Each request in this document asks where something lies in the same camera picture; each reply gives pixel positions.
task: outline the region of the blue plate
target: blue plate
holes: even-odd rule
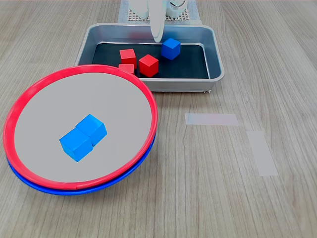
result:
[[[41,192],[45,192],[45,193],[49,193],[49,194],[54,194],[54,195],[61,195],[61,196],[74,196],[74,195],[83,195],[83,194],[87,194],[87,193],[92,193],[92,192],[97,192],[99,190],[102,190],[106,187],[110,187],[112,185],[114,185],[115,183],[123,180],[125,177],[129,176],[133,171],[136,170],[137,167],[139,167],[142,162],[145,160],[145,158],[148,156],[149,152],[151,151],[154,141],[155,141],[155,137],[150,145],[150,147],[148,148],[148,150],[145,152],[145,154],[141,157],[141,159],[134,164],[131,168],[129,168],[126,172],[124,172],[123,174],[121,174],[120,176],[116,177],[115,179],[106,182],[104,184],[101,184],[99,186],[95,186],[95,187],[91,187],[91,188],[87,188],[87,189],[82,189],[82,190],[57,190],[57,189],[52,189],[52,188],[47,188],[47,187],[43,187],[43,186],[39,186],[31,181],[28,181],[27,179],[25,179],[23,176],[21,176],[15,169],[14,167],[10,164],[9,165],[11,167],[11,169],[13,170],[13,172],[18,176],[19,179],[21,179],[25,184],[29,185],[30,187],[41,191]]]

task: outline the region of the gray tray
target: gray tray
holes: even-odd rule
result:
[[[120,49],[134,48],[137,60],[150,54],[159,58],[160,73],[146,78],[136,75],[153,92],[205,92],[224,76],[214,31],[203,25],[165,25],[162,42],[181,42],[181,54],[172,61],[160,58],[160,44],[153,40],[149,25],[99,23],[89,27],[75,65],[117,66]]]

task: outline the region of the toy block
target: toy block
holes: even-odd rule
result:
[[[134,69],[137,68],[137,57],[135,56],[133,49],[121,50],[121,63],[132,63],[134,65]]]
[[[175,59],[180,54],[180,42],[169,38],[162,44],[162,56],[169,60]]]
[[[119,64],[119,69],[134,74],[134,65],[132,63],[121,63]]]
[[[76,128],[91,139],[93,146],[97,145],[107,135],[105,125],[91,114],[79,122]]]
[[[64,152],[76,162],[80,161],[93,150],[91,139],[74,128],[60,140]]]
[[[140,73],[149,78],[153,77],[159,72],[158,61],[158,59],[154,58],[151,55],[146,55],[143,58],[139,59]]]

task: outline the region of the stacked plates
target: stacked plates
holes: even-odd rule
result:
[[[107,130],[79,162],[59,139],[92,114]],[[3,131],[9,165],[27,185],[56,195],[80,195],[130,175],[150,152],[158,125],[155,99],[136,76],[105,65],[53,73],[26,90]]]

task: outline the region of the tape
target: tape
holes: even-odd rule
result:
[[[247,131],[260,176],[278,176],[278,172],[262,131]]]
[[[239,125],[235,114],[186,113],[185,120],[187,125]]]

